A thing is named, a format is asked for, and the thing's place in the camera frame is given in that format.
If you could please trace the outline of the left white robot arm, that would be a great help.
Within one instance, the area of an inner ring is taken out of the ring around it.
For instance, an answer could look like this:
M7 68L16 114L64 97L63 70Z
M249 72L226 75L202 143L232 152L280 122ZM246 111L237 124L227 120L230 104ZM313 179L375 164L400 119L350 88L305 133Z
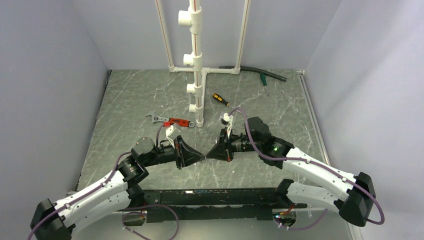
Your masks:
M139 183L149 175L147 167L174 162L181 169L205 158L180 135L172 144L159 146L151 138L142 137L118 157L112 170L100 180L63 199L41 201L27 239L70 240L74 232L112 212L137 210L144 203L145 193Z

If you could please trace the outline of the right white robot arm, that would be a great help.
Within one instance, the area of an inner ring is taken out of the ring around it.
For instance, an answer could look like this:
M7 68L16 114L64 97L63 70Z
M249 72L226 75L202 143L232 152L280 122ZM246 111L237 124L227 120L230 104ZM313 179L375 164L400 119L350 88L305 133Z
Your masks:
M348 223L364 227L376 205L372 178L360 172L344 172L307 155L292 143L273 136L259 117L247 120L245 133L234 134L225 124L207 158L231 162L235 153L256 152L267 165L303 175L315 183L305 185L284 179L276 189L276 203L287 208L293 204L315 205L339 214Z

